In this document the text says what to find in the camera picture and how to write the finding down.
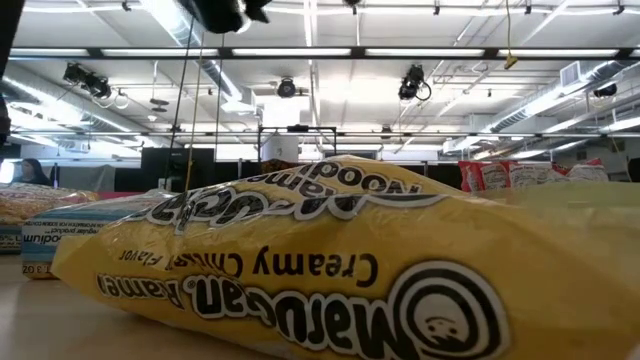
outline person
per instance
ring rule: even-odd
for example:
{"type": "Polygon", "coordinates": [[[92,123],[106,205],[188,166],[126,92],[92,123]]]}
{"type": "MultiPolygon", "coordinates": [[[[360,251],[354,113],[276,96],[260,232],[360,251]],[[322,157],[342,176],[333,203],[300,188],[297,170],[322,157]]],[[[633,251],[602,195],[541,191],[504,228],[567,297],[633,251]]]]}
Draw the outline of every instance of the person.
{"type": "Polygon", "coordinates": [[[14,183],[53,186],[51,180],[42,171],[42,165],[36,159],[22,160],[22,175],[13,179],[14,183]]]}

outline yellow noodle package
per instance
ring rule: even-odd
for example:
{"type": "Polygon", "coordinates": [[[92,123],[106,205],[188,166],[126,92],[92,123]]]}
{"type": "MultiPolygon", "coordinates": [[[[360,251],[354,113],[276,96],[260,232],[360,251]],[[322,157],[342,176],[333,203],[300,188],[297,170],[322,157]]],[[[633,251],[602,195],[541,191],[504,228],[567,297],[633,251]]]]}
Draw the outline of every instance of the yellow noodle package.
{"type": "Polygon", "coordinates": [[[60,279],[289,359],[631,359],[638,284],[570,227],[351,157],[196,189],[67,237],[60,279]]]}

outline table surface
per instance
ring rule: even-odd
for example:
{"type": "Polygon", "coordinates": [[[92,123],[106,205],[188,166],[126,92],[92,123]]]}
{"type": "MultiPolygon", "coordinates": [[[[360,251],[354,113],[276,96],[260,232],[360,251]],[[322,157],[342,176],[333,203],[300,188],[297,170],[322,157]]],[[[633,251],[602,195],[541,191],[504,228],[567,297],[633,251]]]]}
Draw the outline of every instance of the table surface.
{"type": "Polygon", "coordinates": [[[127,314],[58,280],[28,280],[0,255],[0,359],[274,359],[213,337],[127,314]]]}

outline maruchan logo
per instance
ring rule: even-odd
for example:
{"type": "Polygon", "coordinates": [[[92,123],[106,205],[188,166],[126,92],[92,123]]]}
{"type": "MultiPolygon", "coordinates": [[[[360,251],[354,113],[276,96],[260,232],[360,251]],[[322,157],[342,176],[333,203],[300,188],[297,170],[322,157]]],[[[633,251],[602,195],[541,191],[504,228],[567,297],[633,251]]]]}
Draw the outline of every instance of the maruchan logo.
{"type": "Polygon", "coordinates": [[[509,346],[498,295],[478,274],[449,261],[402,273],[386,299],[343,294],[270,295],[235,280],[192,275],[182,281],[202,319],[255,317],[289,342],[362,359],[494,359],[509,346]]]}
{"type": "Polygon", "coordinates": [[[57,243],[62,237],[59,235],[24,235],[22,241],[35,244],[57,243]]]}

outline ceiling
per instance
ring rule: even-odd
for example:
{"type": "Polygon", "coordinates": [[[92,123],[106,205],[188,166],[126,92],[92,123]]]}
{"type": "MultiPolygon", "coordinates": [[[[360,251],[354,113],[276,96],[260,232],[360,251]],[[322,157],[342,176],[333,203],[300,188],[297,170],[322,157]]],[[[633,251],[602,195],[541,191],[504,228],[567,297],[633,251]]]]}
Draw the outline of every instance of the ceiling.
{"type": "MultiPolygon", "coordinates": [[[[242,34],[225,36],[207,34],[206,46],[220,47],[272,47],[272,46],[495,46],[507,45],[509,19],[507,16],[470,16],[455,12],[467,10],[505,9],[501,0],[440,0],[439,16],[424,14],[432,11],[433,3],[422,0],[366,0],[364,9],[353,16],[347,9],[344,14],[327,15],[331,10],[341,10],[340,0],[317,0],[318,11],[311,15],[311,34],[305,34],[303,1],[277,0],[269,7],[270,24],[253,23],[242,34]]],[[[511,15],[510,43],[512,46],[541,47],[636,47],[640,44],[640,0],[623,1],[627,11],[620,15],[610,13],[585,15],[589,12],[607,11],[617,7],[612,0],[532,0],[535,9],[547,10],[542,14],[511,15]],[[569,5],[554,13],[559,6],[569,5]]],[[[158,21],[139,3],[131,12],[123,10],[71,12],[65,9],[119,6],[120,1],[109,0],[27,0],[28,9],[23,13],[14,47],[171,47],[176,43],[158,21]]],[[[525,1],[511,0],[511,9],[522,8],[525,1]]],[[[12,61],[33,74],[66,87],[62,74],[66,61],[12,61]]],[[[182,76],[182,61],[161,61],[158,65],[157,88],[152,95],[154,67],[151,61],[135,60],[87,60],[81,65],[109,78],[115,89],[129,98],[124,109],[111,106],[110,111],[138,123],[144,128],[167,131],[174,121],[178,103],[178,84],[182,76]],[[149,99],[155,96],[170,102],[168,112],[159,114],[151,122],[149,99]]],[[[471,126],[472,115],[494,115],[517,105],[523,99],[544,86],[558,80],[559,71],[569,61],[520,61],[504,70],[502,61],[410,61],[410,60],[316,60],[319,103],[318,123],[337,126],[344,131],[379,131],[384,124],[394,131],[464,131],[471,126]],[[425,73],[431,74],[428,83],[433,90],[430,101],[415,106],[398,99],[400,79],[412,64],[421,64],[425,73]],[[474,84],[483,75],[484,79],[474,84]]],[[[254,89],[257,101],[268,102],[273,98],[274,82],[282,77],[292,77],[298,87],[310,88],[310,67],[307,60],[228,60],[223,71],[238,85],[254,89]]],[[[185,89],[188,96],[180,102],[178,123],[188,124],[194,118],[197,129],[211,131],[211,125],[219,117],[226,130],[256,129],[254,114],[238,114],[219,111],[218,92],[215,84],[204,73],[199,74],[194,62],[186,63],[185,89]],[[201,75],[199,92],[198,75],[201,75]]],[[[625,77],[620,92],[633,93],[635,80],[625,77]]],[[[86,94],[74,88],[71,91],[84,97],[86,94]]],[[[102,102],[108,105],[111,100],[102,102]]],[[[587,112],[584,96],[576,96],[545,112],[555,121],[567,120],[576,114],[587,112]]],[[[311,112],[306,107],[301,122],[311,124],[311,112]]],[[[253,138],[241,139],[251,142],[253,138]]],[[[395,139],[402,142],[406,139],[395,139]]],[[[418,138],[414,143],[440,144],[444,138],[418,138]]],[[[188,142],[187,138],[179,140],[188,142]]],[[[196,142],[211,139],[196,138],[196,142]]],[[[238,138],[221,137],[221,142],[234,143],[238,138]]]]}

